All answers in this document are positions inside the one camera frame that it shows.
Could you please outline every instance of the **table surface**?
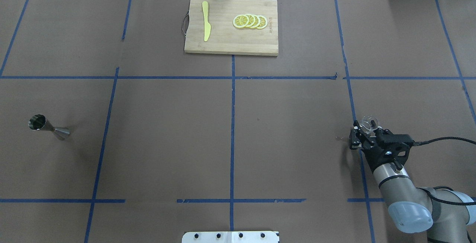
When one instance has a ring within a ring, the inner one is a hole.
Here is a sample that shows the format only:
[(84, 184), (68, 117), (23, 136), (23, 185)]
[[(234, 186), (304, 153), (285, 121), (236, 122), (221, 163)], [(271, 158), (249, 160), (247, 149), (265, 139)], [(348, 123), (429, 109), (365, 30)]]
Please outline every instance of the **table surface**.
[[(353, 120), (476, 138), (476, 29), (461, 25), (476, 0), (277, 0), (277, 57), (184, 53), (190, 0), (1, 1), (2, 242), (425, 242), (348, 149)], [(31, 131), (35, 114), (70, 138)], [(474, 197), (474, 153), (435, 142), (406, 169)]]

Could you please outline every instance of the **cutting board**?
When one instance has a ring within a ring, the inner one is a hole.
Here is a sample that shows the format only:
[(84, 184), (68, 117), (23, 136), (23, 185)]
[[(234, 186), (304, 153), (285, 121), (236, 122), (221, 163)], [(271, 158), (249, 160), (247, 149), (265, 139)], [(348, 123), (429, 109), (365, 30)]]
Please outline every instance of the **cutting board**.
[[(211, 32), (204, 41), (202, 2), (209, 3)], [(238, 14), (258, 14), (268, 19), (261, 29), (235, 28)], [(277, 0), (190, 0), (189, 27), (185, 37), (185, 52), (225, 55), (278, 54)]]

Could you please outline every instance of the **white metal plate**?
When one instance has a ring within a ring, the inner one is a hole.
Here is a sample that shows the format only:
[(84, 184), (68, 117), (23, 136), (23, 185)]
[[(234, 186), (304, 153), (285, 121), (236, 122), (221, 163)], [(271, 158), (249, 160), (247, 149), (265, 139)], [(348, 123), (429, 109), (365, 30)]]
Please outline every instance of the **white metal plate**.
[(279, 243), (277, 231), (188, 232), (182, 243)]

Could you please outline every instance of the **sliced lemon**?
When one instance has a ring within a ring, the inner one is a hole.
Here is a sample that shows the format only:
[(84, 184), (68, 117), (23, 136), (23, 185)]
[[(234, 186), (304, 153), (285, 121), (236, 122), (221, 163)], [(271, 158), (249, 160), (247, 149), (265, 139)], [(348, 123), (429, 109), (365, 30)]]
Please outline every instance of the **sliced lemon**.
[(256, 29), (263, 29), (267, 26), (267, 18), (264, 16), (258, 16), (260, 18), (260, 25), (256, 27)]
[(256, 17), (254, 14), (250, 14), (250, 13), (247, 13), (246, 14), (248, 16), (248, 24), (245, 26), (245, 27), (250, 27), (250, 26), (254, 26), (255, 23), (256, 23)]
[(260, 16), (257, 16), (257, 15), (254, 15), (254, 16), (256, 18), (256, 23), (253, 26), (250, 26), (250, 28), (257, 28), (260, 26), (261, 21), (264, 21), (264, 20), (261, 20)]
[(233, 26), (236, 28), (244, 28), (248, 25), (250, 18), (246, 14), (239, 14), (233, 18)]

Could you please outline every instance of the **black hole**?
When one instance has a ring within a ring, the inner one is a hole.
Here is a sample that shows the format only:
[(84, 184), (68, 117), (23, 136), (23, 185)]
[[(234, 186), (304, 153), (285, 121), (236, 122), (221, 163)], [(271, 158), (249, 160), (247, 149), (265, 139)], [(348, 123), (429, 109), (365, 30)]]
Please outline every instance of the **black hole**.
[(39, 130), (43, 128), (43, 126), (46, 124), (46, 118), (42, 114), (34, 115), (31, 117), (28, 126), (32, 130)]

